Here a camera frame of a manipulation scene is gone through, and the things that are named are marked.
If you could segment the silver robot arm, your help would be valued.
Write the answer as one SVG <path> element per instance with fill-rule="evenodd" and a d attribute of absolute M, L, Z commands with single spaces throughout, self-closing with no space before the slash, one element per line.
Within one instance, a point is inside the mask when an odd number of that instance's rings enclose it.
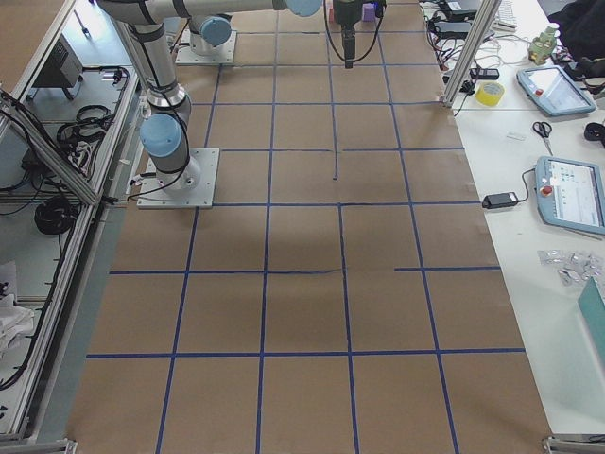
<path fill-rule="evenodd" d="M 231 21 L 223 16 L 194 16 L 189 23 L 190 47 L 198 55 L 209 54 L 229 41 Z"/>
<path fill-rule="evenodd" d="M 140 62 L 138 71 L 147 80 L 147 100 L 158 112 L 177 114 L 181 105 L 191 104 L 188 94 L 179 84 L 176 64 L 173 62 L 165 39 L 164 20 L 188 19 L 205 32 L 212 19 L 225 14 L 262 10 L 288 9 L 299 17 L 308 17 L 319 9 L 328 11 L 325 1 L 263 1 L 263 0 L 164 0 L 164 1 L 100 1 L 98 5 L 113 20 L 128 29 L 130 45 Z"/>

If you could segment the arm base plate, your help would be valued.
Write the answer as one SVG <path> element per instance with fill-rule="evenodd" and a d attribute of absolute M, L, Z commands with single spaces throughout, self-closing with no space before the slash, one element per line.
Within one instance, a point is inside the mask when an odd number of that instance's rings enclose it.
<path fill-rule="evenodd" d="M 176 64 L 181 66 L 217 66 L 234 65 L 237 31 L 233 30 L 229 40 L 218 46 L 212 46 L 200 36 L 191 37 L 187 28 L 178 45 Z"/>
<path fill-rule="evenodd" d="M 159 173 L 144 179 L 137 198 L 140 209 L 211 208 L 216 188 L 216 175 L 220 151 L 218 148 L 192 148 L 188 167 L 179 179 L 173 181 L 167 174 Z"/>

